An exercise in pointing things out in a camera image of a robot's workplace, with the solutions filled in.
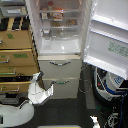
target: cable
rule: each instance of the cable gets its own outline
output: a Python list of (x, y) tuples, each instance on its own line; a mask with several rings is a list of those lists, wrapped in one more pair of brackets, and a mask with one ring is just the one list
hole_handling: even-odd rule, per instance
[(82, 90), (80, 89), (80, 86), (79, 86), (79, 91), (80, 91), (80, 92), (82, 92), (82, 93), (88, 93), (88, 92), (90, 92), (90, 91), (91, 91), (91, 89), (92, 89), (92, 84), (91, 84), (91, 82), (90, 82), (89, 80), (83, 80), (83, 81), (89, 82), (89, 83), (90, 83), (90, 85), (91, 85), (91, 87), (89, 88), (89, 90), (88, 90), (88, 91), (84, 92), (84, 91), (82, 91)]
[(107, 119), (107, 121), (106, 121), (106, 123), (105, 123), (105, 125), (104, 125), (104, 128), (106, 127), (106, 125), (108, 124), (108, 126), (110, 127), (110, 128), (114, 128), (114, 126), (116, 125), (118, 123), (118, 113), (112, 113), (109, 117), (108, 117), (108, 119)]
[(121, 112), (120, 112), (121, 115), (120, 115), (120, 122), (119, 122), (118, 128), (120, 128), (120, 126), (121, 126), (123, 102), (124, 102), (124, 98), (127, 95), (127, 93), (128, 93), (128, 90), (125, 92), (124, 97), (123, 97), (122, 102), (121, 102)]

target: drawer handle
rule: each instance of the drawer handle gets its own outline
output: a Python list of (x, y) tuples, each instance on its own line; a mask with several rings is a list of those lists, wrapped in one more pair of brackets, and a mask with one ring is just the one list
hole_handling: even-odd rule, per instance
[(4, 64), (4, 63), (8, 63), (9, 59), (7, 59), (7, 61), (0, 61), (0, 64)]
[(14, 71), (14, 72), (10, 72), (10, 73), (0, 73), (0, 75), (15, 75), (16, 74), (16, 71)]
[(66, 84), (66, 83), (68, 83), (68, 82), (69, 82), (69, 81), (63, 81), (63, 82), (59, 82), (59, 81), (57, 82), (57, 81), (55, 81), (56, 84)]
[(20, 90), (20, 87), (18, 86), (18, 89), (17, 90), (6, 90), (6, 91), (3, 91), (3, 86), (1, 87), (1, 92), (19, 92)]
[(0, 44), (2, 44), (2, 40), (0, 40)]
[(65, 63), (63, 63), (63, 64), (57, 64), (57, 63), (55, 63), (55, 62), (50, 62), (50, 64), (54, 64), (54, 65), (56, 65), (56, 66), (64, 66), (64, 65), (69, 64), (69, 63), (71, 63), (71, 62), (68, 61), (68, 62), (65, 62)]

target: open refrigerator door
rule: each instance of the open refrigerator door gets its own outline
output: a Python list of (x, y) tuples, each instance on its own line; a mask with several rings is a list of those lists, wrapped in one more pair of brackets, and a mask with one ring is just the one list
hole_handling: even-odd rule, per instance
[(93, 0), (88, 15), (83, 61), (128, 79), (128, 1)]

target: refrigerator shelf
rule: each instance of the refrigerator shelf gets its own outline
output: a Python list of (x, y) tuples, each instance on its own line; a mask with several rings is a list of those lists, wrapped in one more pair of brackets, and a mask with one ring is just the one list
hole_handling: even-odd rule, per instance
[[(77, 19), (80, 19), (80, 18), (78, 18), (78, 17), (63, 17), (63, 20), (70, 20), (70, 19), (77, 20)], [(42, 21), (44, 21), (44, 20), (54, 21), (54, 17), (49, 16), (48, 19), (42, 19)]]
[(127, 24), (120, 22), (120, 21), (117, 21), (115, 19), (110, 19), (110, 18), (100, 16), (100, 15), (94, 15), (91, 20), (95, 20), (95, 21), (105, 23), (105, 24), (108, 24), (108, 25), (111, 25), (111, 26), (114, 26), (114, 27), (128, 31), (128, 25)]
[(80, 12), (79, 9), (66, 9), (66, 10), (39, 10), (38, 13), (76, 13)]
[(42, 29), (51, 29), (51, 30), (78, 30), (80, 28), (79, 22), (76, 19), (63, 20), (63, 21), (43, 21)]
[(51, 30), (74, 30), (74, 29), (79, 29), (78, 25), (75, 26), (69, 26), (69, 27), (50, 27)]

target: white object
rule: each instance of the white object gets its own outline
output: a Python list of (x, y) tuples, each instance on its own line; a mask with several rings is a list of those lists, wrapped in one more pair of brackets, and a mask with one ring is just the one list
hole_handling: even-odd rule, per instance
[(97, 117), (95, 117), (95, 116), (90, 116), (90, 117), (92, 118), (93, 123), (94, 123), (93, 128), (100, 128), (100, 125), (98, 123)]
[(3, 117), (3, 123), (0, 127), (14, 127), (27, 123), (34, 116), (34, 107), (32, 104), (25, 104), (22, 108), (9, 105), (0, 105), (0, 116)]
[[(120, 97), (122, 95), (121, 91), (120, 92), (116, 91), (116, 89), (119, 89), (119, 87), (120, 87), (119, 85), (118, 85), (118, 87), (116, 86), (117, 85), (116, 82), (118, 81), (121, 85), (122, 82), (124, 81), (124, 79), (122, 79), (122, 78), (120, 79), (119, 76), (114, 75), (114, 74), (111, 74), (112, 78), (108, 77), (107, 75), (103, 79), (101, 79), (99, 74), (97, 73), (97, 68), (96, 68), (95, 72), (94, 72), (95, 87), (96, 87), (97, 92), (101, 95), (101, 97), (103, 97), (107, 101), (111, 101), (112, 98)], [(98, 88), (97, 79), (100, 80), (103, 90), (100, 90)]]
[(42, 78), (40, 73), (36, 73), (31, 80), (28, 90), (29, 103), (24, 102), (19, 107), (0, 105), (0, 127), (14, 127), (27, 123), (34, 116), (34, 107), (32, 104), (44, 103), (48, 97), (53, 95), (54, 83), (50, 89), (45, 91), (37, 83), (39, 77)]
[(123, 81), (124, 79), (121, 78), (120, 76), (107, 72), (106, 84), (108, 88), (110, 88), (111, 90), (116, 91), (116, 89), (119, 89)]

